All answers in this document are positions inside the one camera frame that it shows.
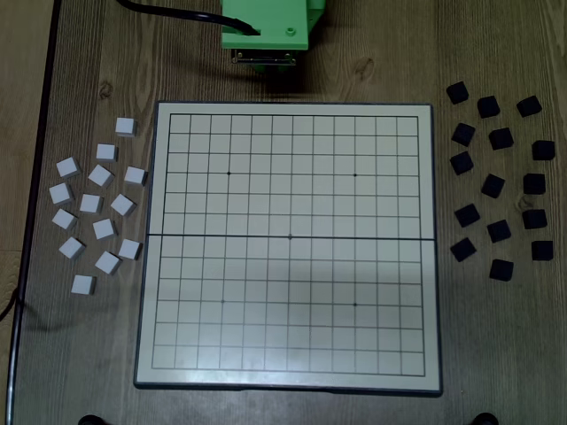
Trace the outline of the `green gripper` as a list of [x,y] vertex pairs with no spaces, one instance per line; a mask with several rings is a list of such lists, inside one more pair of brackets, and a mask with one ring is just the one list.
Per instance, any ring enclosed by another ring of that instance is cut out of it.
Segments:
[[324,14],[326,8],[325,0],[308,0],[308,30],[312,31],[315,24]]

